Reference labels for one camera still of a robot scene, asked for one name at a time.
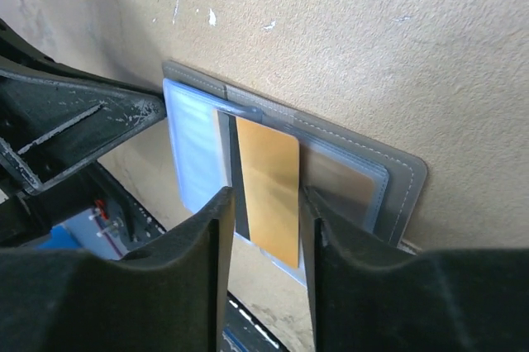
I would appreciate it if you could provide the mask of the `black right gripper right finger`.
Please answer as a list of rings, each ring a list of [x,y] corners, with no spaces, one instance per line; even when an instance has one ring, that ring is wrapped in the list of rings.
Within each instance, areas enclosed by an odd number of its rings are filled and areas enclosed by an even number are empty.
[[[409,254],[299,193],[300,229],[318,351],[525,351],[528,252]]]

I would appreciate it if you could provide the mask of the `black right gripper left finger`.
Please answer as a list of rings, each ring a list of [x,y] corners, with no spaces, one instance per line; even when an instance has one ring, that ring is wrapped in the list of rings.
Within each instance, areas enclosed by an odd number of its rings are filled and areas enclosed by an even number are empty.
[[[2,350],[219,350],[234,225],[235,194],[224,187],[120,260],[2,250]]]

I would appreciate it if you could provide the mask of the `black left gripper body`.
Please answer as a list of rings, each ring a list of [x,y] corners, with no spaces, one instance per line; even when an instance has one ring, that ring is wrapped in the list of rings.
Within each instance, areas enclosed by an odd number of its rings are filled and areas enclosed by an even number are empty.
[[[22,245],[79,212],[137,245],[160,228],[99,159],[161,119],[161,96],[57,63],[1,26],[1,242]]]

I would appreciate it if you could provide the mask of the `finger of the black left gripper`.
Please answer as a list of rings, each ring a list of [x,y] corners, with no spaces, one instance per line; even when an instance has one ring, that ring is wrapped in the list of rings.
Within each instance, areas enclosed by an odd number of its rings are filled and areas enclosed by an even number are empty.
[[[1,71],[1,166],[36,195],[165,117],[162,98],[47,73]]]

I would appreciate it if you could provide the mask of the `grey card holder wallet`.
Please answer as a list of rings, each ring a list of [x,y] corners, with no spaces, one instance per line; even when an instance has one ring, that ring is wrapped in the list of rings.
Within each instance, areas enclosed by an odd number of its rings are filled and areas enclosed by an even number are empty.
[[[401,243],[427,177],[426,164],[391,146],[250,93],[182,64],[162,66],[169,136],[183,205],[198,212],[222,187],[237,196],[236,229],[250,229],[236,118],[295,137],[299,181],[348,221],[392,247]]]

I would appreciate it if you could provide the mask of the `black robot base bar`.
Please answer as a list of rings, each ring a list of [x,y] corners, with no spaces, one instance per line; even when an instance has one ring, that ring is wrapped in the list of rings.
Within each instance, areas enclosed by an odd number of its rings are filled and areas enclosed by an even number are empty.
[[[77,340],[87,351],[284,351],[227,290],[234,198],[217,191],[170,231],[83,271]]]

